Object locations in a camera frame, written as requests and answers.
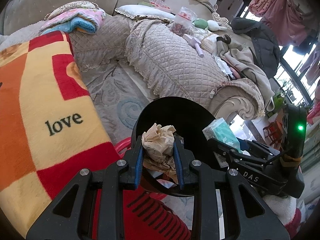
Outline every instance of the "black gripper frame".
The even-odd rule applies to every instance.
[[[179,186],[194,189],[192,240],[220,239],[216,189],[230,192],[223,200],[225,239],[290,239],[277,216],[239,172],[213,170],[205,163],[193,162],[193,153],[182,147],[177,135],[174,137],[173,154]],[[125,163],[118,161],[96,172],[81,170],[39,216],[26,240],[91,240],[95,207],[91,192],[97,189],[102,189],[97,240],[124,240],[122,191],[137,188],[143,154],[139,136],[135,148],[126,151]]]
[[[237,149],[220,142],[215,138],[208,140],[209,147],[217,154],[226,158],[229,168],[238,170],[242,176],[263,194],[299,198],[304,189],[304,182],[300,170],[294,176],[282,174],[279,162],[275,162],[286,151],[279,152],[256,141],[239,139],[242,150],[251,156],[241,154]]]

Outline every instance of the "metal screw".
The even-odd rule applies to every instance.
[[[82,176],[85,176],[85,175],[88,175],[88,174],[89,174],[89,170],[88,169],[82,169],[80,171],[80,175],[82,175]]]
[[[117,161],[117,165],[118,166],[125,166],[127,164],[127,162],[125,160],[119,160]]]
[[[238,175],[238,171],[235,170],[235,169],[230,169],[230,170],[229,170],[229,174],[230,174],[231,176],[237,176],[237,175]]]
[[[193,160],[191,163],[193,166],[200,166],[201,165],[201,161],[198,161],[198,160]]]

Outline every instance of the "white pillow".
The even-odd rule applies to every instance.
[[[150,18],[172,22],[175,18],[175,16],[171,13],[139,4],[123,5],[119,8],[116,8],[115,11],[129,17],[130,19]]]

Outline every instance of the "text das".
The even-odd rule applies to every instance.
[[[252,180],[252,179],[253,179],[252,174],[251,174],[250,176],[248,176],[248,175],[249,175],[249,173],[246,172],[246,171],[245,171],[244,174],[243,174],[243,176],[244,176],[246,179]],[[259,177],[255,177],[253,181],[254,181],[254,182],[257,182],[258,179],[259,179]]]

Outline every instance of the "green stuffed toy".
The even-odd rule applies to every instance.
[[[206,21],[205,19],[201,19],[201,18],[197,18],[192,23],[192,25],[197,28],[204,29],[204,30],[209,29],[209,31],[212,31],[212,32],[227,30],[227,27],[221,26],[222,23],[220,23],[220,22],[216,22],[213,20]]]
[[[201,18],[197,18],[192,23],[192,25],[197,27],[197,28],[204,29],[204,30],[209,28],[208,22],[205,19],[201,19]]]

